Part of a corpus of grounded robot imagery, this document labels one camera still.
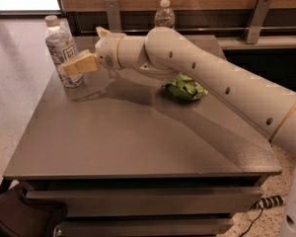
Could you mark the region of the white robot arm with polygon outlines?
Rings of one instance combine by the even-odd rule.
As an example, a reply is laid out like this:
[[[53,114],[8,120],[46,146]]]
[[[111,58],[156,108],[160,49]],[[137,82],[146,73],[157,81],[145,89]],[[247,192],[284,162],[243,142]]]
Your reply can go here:
[[[234,111],[269,141],[296,158],[296,93],[196,46],[173,29],[157,27],[145,37],[97,28],[96,51],[84,50],[64,63],[68,74],[134,69],[157,79],[183,73]],[[296,168],[280,237],[296,237]]]

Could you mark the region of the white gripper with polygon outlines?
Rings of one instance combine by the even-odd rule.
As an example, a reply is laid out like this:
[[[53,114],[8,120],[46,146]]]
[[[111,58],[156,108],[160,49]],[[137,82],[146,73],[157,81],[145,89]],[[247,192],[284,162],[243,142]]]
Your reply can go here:
[[[62,64],[68,75],[93,72],[100,68],[101,63],[107,69],[120,70],[122,66],[118,61],[118,46],[125,37],[123,33],[111,33],[102,27],[96,27],[100,40],[96,43],[96,53],[88,49],[79,52],[72,59]]]

